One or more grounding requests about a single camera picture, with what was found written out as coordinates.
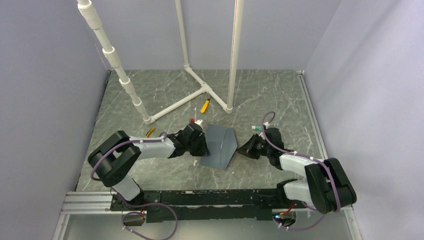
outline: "vertical white pipe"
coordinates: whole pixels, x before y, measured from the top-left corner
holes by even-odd
[[[90,0],[77,1],[79,12],[85,18],[87,24],[94,31],[96,37],[98,38],[101,46],[103,47],[104,56],[107,58],[110,65],[115,69],[116,74],[118,74],[119,76],[120,84],[125,89],[126,93],[129,94],[129,96],[131,97],[132,103],[134,104],[137,111],[142,115],[144,122],[146,124],[151,124],[152,119],[148,115],[146,108],[142,103],[142,100],[137,96],[133,83],[122,68],[121,60],[118,56],[118,53],[111,45],[108,36],[106,36],[105,30],[103,30],[102,27],[102,21],[100,20],[100,17],[93,6],[93,3]]]
[[[229,66],[227,113],[233,112],[234,88],[236,86],[237,61],[239,59],[240,33],[242,32],[243,8],[245,0],[235,0],[234,26],[232,29],[231,63]]]
[[[176,18],[178,19],[179,37],[181,38],[182,56],[184,57],[184,69],[190,66],[187,54],[186,31],[184,31],[183,10],[181,0],[175,0]]]

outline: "gray wall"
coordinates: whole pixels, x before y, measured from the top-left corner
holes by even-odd
[[[182,0],[194,69],[229,69],[234,0]],[[124,69],[182,69],[173,0],[94,0]],[[239,69],[305,69],[340,0],[246,0]]]
[[[364,239],[423,239],[424,2],[343,0],[307,68]]]
[[[52,239],[107,71],[76,1],[0,7],[0,239]]]

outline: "marble table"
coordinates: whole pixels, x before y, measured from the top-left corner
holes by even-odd
[[[228,70],[195,70],[214,91],[227,101]],[[184,70],[129,70],[137,94],[147,112],[155,114],[199,89],[199,84]],[[296,72],[293,70],[238,70],[234,92],[234,112],[227,114],[211,100],[207,111],[202,108],[208,94],[202,94],[151,125],[143,123],[142,116],[132,105],[121,87],[118,76],[112,72],[98,112],[87,156],[111,134],[124,130],[128,135],[144,137],[152,133],[175,133],[189,118],[235,129],[239,146],[259,133],[252,125],[260,125],[265,113],[275,111],[273,122],[282,134],[286,148],[320,158],[317,139],[310,120],[305,96]],[[250,159],[235,153],[226,170],[199,165],[199,157],[183,156],[139,160],[129,172],[143,190],[206,190],[275,188],[276,184],[293,178],[294,174],[271,166],[268,159]],[[81,170],[77,191],[108,191],[101,182],[90,180],[92,167],[87,158]]]

